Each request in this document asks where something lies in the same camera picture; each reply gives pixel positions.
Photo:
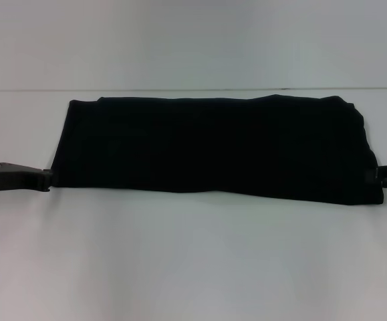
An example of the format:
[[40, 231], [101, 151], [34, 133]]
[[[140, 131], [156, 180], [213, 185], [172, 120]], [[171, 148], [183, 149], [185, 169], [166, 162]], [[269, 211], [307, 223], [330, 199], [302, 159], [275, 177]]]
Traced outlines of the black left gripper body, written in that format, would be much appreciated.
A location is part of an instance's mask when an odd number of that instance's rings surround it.
[[23, 182], [27, 177], [44, 176], [43, 170], [15, 165], [10, 163], [0, 163], [0, 191], [25, 190]]

